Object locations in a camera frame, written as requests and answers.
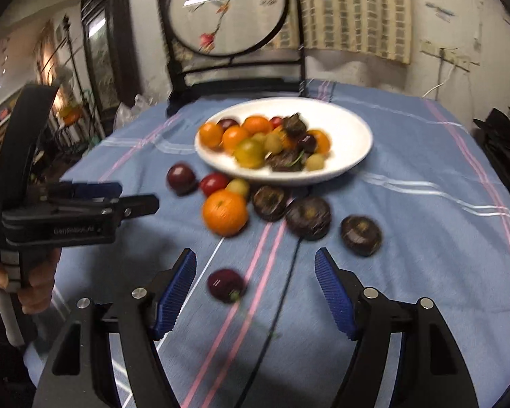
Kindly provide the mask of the pale longan in plate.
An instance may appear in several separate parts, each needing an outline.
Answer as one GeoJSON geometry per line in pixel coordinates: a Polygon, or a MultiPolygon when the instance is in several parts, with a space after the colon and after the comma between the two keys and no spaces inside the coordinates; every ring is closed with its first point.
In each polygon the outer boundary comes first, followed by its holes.
{"type": "Polygon", "coordinates": [[[321,154],[312,154],[305,161],[305,169],[308,171],[323,170],[325,157],[321,154]]]}

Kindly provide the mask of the big orange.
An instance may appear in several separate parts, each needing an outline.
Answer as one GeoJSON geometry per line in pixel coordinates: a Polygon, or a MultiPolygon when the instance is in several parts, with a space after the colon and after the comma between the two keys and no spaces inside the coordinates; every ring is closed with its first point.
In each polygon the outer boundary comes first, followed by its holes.
{"type": "Polygon", "coordinates": [[[202,220],[208,230],[221,237],[233,237],[249,220],[246,200],[226,189],[212,193],[202,206],[202,220]]]}

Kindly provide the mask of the dark red cherry with stem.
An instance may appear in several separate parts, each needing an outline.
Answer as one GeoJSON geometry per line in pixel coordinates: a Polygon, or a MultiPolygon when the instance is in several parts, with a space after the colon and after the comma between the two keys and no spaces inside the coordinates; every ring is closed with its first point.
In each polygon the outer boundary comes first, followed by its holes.
{"type": "Polygon", "coordinates": [[[236,270],[224,268],[208,276],[207,289],[214,299],[234,304],[245,295],[247,283],[236,270]]]}

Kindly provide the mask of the small yellow-orange tomato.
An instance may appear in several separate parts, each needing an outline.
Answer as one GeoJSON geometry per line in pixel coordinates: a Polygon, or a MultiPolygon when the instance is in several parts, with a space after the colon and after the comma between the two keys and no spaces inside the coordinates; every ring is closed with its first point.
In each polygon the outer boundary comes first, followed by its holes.
{"type": "Polygon", "coordinates": [[[315,152],[327,156],[330,153],[330,148],[332,147],[330,137],[324,131],[319,129],[308,130],[308,134],[313,136],[316,140],[315,152]]]}

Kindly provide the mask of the woven bamboo wall curtain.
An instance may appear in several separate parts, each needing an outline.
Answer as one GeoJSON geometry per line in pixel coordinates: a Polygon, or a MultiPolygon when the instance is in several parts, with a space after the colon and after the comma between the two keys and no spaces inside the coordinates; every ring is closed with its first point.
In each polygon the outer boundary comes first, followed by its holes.
{"type": "Polygon", "coordinates": [[[298,47],[298,18],[309,50],[365,53],[409,65],[412,0],[289,0],[289,15],[274,49],[298,47]]]}

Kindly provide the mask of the dark wooden cabinet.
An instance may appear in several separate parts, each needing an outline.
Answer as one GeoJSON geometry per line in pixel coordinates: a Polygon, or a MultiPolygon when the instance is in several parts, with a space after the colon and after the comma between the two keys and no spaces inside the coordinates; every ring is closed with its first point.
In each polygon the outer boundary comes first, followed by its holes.
{"type": "Polygon", "coordinates": [[[120,104],[141,93],[130,0],[81,0],[84,54],[97,112],[110,135],[120,104]]]}

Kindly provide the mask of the white oval plate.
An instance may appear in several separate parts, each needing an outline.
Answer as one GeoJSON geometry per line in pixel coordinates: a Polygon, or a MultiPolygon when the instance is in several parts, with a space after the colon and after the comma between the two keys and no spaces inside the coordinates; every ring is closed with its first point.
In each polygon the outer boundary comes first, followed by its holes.
{"type": "MultiPolygon", "coordinates": [[[[196,152],[209,166],[234,178],[259,183],[300,186],[324,182],[345,173],[361,162],[373,146],[372,131],[364,120],[348,109],[319,100],[269,98],[246,101],[221,110],[206,122],[217,123],[222,118],[234,118],[242,126],[242,122],[251,115],[261,115],[270,120],[275,116],[284,119],[295,113],[300,113],[308,130],[319,129],[330,137],[330,153],[324,156],[323,170],[308,171],[304,166],[302,171],[272,171],[266,165],[266,158],[270,155],[266,152],[263,167],[256,170],[245,169],[237,164],[233,154],[228,155],[225,152],[222,142],[220,148],[216,150],[202,146],[198,132],[195,136],[196,152]]],[[[289,137],[282,126],[273,129],[271,133],[280,135],[284,150],[298,151],[296,145],[301,136],[297,139],[289,137]]],[[[265,136],[256,134],[251,135],[250,138],[263,145],[265,136]]]]}

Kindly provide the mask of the purple plum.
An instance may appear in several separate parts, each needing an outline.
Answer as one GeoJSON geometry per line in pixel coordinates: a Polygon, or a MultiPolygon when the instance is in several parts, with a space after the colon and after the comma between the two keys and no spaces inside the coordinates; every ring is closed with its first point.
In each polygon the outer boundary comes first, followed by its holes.
{"type": "Polygon", "coordinates": [[[168,187],[177,195],[183,196],[198,188],[198,180],[193,169],[184,162],[170,167],[167,172],[168,187]]]}

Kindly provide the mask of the dark water chestnut piece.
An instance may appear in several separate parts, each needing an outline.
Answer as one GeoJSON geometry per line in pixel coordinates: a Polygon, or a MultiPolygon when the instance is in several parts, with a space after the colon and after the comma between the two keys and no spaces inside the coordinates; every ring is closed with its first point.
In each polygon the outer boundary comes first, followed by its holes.
{"type": "Polygon", "coordinates": [[[261,219],[275,222],[286,214],[289,192],[281,187],[263,185],[252,196],[255,213],[261,219]]]}

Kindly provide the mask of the green-yellow tomato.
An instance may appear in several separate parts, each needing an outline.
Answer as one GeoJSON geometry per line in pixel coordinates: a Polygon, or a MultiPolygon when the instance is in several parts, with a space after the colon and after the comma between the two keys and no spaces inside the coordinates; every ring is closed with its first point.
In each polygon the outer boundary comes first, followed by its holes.
{"type": "Polygon", "coordinates": [[[256,170],[265,163],[264,146],[251,138],[240,142],[233,152],[237,164],[245,169],[256,170]]]}

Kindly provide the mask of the black embroidered round screen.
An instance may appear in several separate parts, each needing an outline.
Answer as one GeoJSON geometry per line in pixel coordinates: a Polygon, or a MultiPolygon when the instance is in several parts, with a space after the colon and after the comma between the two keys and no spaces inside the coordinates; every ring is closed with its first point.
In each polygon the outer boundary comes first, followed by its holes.
{"type": "Polygon", "coordinates": [[[200,98],[307,90],[301,0],[157,0],[173,116],[200,98]]]}

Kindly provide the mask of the small yellowish longan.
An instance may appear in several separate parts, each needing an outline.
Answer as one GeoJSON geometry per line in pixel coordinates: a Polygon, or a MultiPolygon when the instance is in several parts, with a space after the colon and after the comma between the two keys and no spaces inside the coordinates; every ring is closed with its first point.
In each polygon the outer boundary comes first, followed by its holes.
{"type": "Polygon", "coordinates": [[[266,135],[263,146],[265,152],[271,155],[278,155],[284,150],[282,138],[276,133],[266,135]]]}

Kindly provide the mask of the wall power strip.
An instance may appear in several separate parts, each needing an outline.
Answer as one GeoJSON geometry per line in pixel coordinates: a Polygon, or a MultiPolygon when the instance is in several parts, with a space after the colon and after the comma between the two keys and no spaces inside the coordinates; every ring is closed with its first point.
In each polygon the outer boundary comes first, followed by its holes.
{"type": "Polygon", "coordinates": [[[442,59],[465,72],[471,71],[471,58],[457,47],[446,47],[431,40],[420,40],[420,52],[442,59]]]}

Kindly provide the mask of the blue striped tablecloth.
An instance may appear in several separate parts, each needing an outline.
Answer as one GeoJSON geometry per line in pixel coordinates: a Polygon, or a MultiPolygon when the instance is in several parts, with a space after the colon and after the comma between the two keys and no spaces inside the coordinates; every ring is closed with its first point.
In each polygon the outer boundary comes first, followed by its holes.
{"type": "Polygon", "coordinates": [[[202,220],[204,196],[175,195],[169,168],[204,176],[194,149],[199,127],[233,105],[202,99],[172,118],[157,105],[106,138],[67,173],[76,182],[120,182],[154,193],[157,214],[124,222],[111,245],[67,249],[39,338],[24,362],[38,381],[58,330],[77,300],[110,302],[173,264],[186,248],[197,279],[175,329],[158,344],[185,407],[328,407],[354,344],[337,329],[314,271],[326,248],[338,265],[388,298],[427,296],[447,321],[478,403],[510,385],[510,194],[459,121],[431,100],[314,82],[323,107],[358,114],[371,128],[367,158],[312,194],[330,204],[328,234],[298,239],[282,221],[250,216],[234,238],[202,220]]]}

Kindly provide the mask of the large orange mandarin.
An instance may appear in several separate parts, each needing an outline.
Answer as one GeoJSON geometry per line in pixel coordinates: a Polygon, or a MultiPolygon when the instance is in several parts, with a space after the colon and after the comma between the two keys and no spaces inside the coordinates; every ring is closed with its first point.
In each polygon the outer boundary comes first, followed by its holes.
{"type": "Polygon", "coordinates": [[[272,123],[269,119],[261,115],[251,115],[242,122],[242,127],[251,135],[267,135],[273,131],[272,123]]]}

